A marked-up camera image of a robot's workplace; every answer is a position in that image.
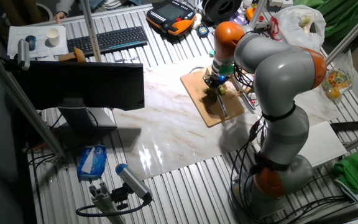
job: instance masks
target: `blue tissue box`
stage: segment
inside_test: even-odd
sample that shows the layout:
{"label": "blue tissue box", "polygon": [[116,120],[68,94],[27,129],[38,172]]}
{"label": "blue tissue box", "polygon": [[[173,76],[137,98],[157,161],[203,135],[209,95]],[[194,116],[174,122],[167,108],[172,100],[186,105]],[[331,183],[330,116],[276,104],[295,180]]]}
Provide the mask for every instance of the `blue tissue box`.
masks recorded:
{"label": "blue tissue box", "polygon": [[86,146],[81,153],[77,174],[82,178],[100,178],[106,167],[106,146]]}

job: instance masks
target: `blue label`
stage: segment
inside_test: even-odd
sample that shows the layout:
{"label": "blue label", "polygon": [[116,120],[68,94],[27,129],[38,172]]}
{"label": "blue label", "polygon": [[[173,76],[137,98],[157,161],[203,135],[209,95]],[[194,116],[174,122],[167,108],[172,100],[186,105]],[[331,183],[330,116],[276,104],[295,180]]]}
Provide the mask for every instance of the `blue label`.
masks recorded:
{"label": "blue label", "polygon": [[198,32],[200,32],[201,34],[206,34],[208,32],[208,28],[207,27],[200,27],[200,28],[198,28]]}
{"label": "blue label", "polygon": [[135,41],[135,42],[127,43],[127,44],[114,45],[114,46],[111,46],[109,48],[113,49],[113,48],[116,48],[116,47],[122,47],[122,46],[127,46],[127,45],[130,45],[130,44],[136,44],[136,43],[140,43],[140,41]]}

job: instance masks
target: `white cup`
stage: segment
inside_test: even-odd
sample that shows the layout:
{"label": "white cup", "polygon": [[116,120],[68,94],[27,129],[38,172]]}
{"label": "white cup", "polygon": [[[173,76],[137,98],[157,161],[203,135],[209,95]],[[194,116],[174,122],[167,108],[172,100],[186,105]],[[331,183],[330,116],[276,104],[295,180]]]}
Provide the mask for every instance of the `white cup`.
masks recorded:
{"label": "white cup", "polygon": [[60,44],[59,31],[55,28],[47,31],[47,37],[52,46],[58,46]]}

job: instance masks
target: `wooden cutting board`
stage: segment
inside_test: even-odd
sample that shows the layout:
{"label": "wooden cutting board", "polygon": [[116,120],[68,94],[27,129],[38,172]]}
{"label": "wooden cutting board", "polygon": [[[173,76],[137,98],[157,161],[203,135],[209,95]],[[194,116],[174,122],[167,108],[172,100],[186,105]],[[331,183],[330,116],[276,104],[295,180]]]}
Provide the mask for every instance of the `wooden cutting board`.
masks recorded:
{"label": "wooden cutting board", "polygon": [[205,124],[210,128],[242,114],[244,112],[244,107],[236,96],[236,93],[233,92],[228,82],[226,82],[223,86],[226,90],[226,94],[222,95],[222,100],[226,106],[229,116],[225,118],[221,105],[217,99],[211,98],[207,95],[208,86],[203,80],[203,75],[206,71],[207,68],[204,68],[198,70],[197,72],[189,73],[180,77],[180,80],[190,95],[191,100],[193,100],[193,103],[195,104]]}

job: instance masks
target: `white plastic bag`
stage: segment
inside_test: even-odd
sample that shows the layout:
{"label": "white plastic bag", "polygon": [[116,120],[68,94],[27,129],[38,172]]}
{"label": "white plastic bag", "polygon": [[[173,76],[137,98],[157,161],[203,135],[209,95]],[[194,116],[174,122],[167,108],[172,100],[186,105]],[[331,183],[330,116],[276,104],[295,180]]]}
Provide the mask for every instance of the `white plastic bag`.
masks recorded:
{"label": "white plastic bag", "polygon": [[[316,33],[310,33],[312,23]],[[324,42],[325,27],[326,21],[323,15],[316,9],[304,5],[285,8],[270,20],[270,33],[275,40],[317,52]]]}

